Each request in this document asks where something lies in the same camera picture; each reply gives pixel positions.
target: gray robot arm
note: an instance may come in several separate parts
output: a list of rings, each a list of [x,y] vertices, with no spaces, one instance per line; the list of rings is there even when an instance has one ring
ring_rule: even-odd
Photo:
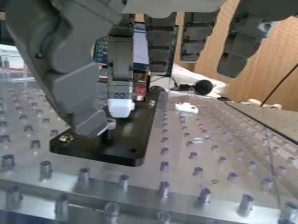
[[[48,100],[78,134],[107,127],[94,107],[99,68],[91,48],[123,20],[119,0],[11,0],[7,25]]]

